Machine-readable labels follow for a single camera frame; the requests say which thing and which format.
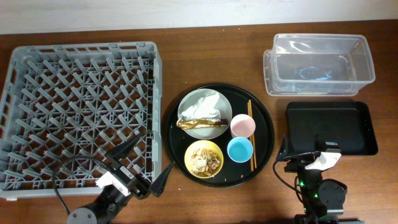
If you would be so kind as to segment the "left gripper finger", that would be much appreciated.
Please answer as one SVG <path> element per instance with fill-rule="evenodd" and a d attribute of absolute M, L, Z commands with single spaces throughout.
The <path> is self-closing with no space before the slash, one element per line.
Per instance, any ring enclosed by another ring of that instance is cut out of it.
<path fill-rule="evenodd" d="M 141 140 L 142 134 L 138 134 L 137 136 L 133 137 L 132 139 L 118 144 L 114 148 L 108 150 L 105 154 L 105 158 L 108 160 L 115 160 L 119 161 L 120 159 L 125 159 L 129 154 L 133 147 Z"/>
<path fill-rule="evenodd" d="M 175 164 L 174 162 L 170 163 L 165 168 L 165 170 L 158 176 L 158 178 L 156 178 L 155 181 L 151 183 L 149 191 L 153 196 L 160 197 L 163 194 L 165 186 L 167 184 L 167 179 L 169 177 L 171 170 L 174 167 L 174 164 Z"/>

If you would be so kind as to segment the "pink cup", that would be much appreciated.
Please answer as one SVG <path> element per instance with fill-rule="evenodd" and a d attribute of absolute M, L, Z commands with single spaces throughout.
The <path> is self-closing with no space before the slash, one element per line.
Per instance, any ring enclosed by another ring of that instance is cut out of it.
<path fill-rule="evenodd" d="M 249 115 L 238 114 L 231 120 L 230 129 L 233 138 L 249 138 L 256 130 L 256 123 Z"/>

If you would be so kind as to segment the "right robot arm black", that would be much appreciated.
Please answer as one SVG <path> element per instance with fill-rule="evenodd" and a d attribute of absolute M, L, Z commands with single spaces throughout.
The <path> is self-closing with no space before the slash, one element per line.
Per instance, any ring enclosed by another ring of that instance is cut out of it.
<path fill-rule="evenodd" d="M 318 135 L 314 138 L 314 149 L 308 152 L 295 152 L 289 135 L 284 135 L 272 170 L 279 181 L 295 192 L 303 205 L 304 213 L 294 216 L 294 223 L 341 223 L 338 216 L 344 212 L 348 187 L 338 180 L 322 176 L 324 171 L 336 165 L 340 157 L 337 143 L 326 142 Z M 279 162 L 286 163 L 286 173 L 296 174 L 293 185 L 277 173 L 275 167 Z"/>

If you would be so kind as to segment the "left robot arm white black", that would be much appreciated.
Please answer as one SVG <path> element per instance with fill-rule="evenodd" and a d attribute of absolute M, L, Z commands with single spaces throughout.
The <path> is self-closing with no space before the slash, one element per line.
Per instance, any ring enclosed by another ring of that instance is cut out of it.
<path fill-rule="evenodd" d="M 102 189 L 94 202 L 84 205 L 68 214 L 67 223 L 111 223 L 132 198 L 142 200 L 150 194 L 160 197 L 174 164 L 171 163 L 153 183 L 134 175 L 120 160 L 141 140 L 141 134 L 110 149 L 105 158 L 107 169 L 96 185 Z"/>

